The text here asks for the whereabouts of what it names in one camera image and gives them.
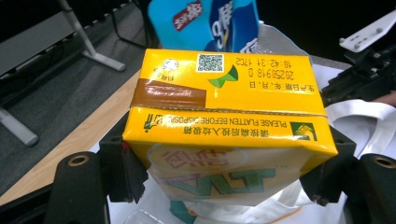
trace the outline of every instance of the gray floor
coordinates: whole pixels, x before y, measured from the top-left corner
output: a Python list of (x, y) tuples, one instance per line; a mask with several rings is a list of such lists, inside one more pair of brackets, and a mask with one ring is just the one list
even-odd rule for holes
[[(122, 36), (145, 43), (141, 14), (133, 4), (116, 11), (116, 18)], [(56, 54), (62, 55), (62, 60), (29, 87), (29, 94), (17, 101), (9, 100), (10, 106), (6, 107), (40, 140), (26, 147), (0, 125), (0, 195), (140, 68), (144, 50), (118, 40), (109, 16), (86, 31), (96, 51), (125, 63), (126, 71), (117, 72), (83, 57), (80, 53), (84, 47), (77, 36), (58, 47)]]

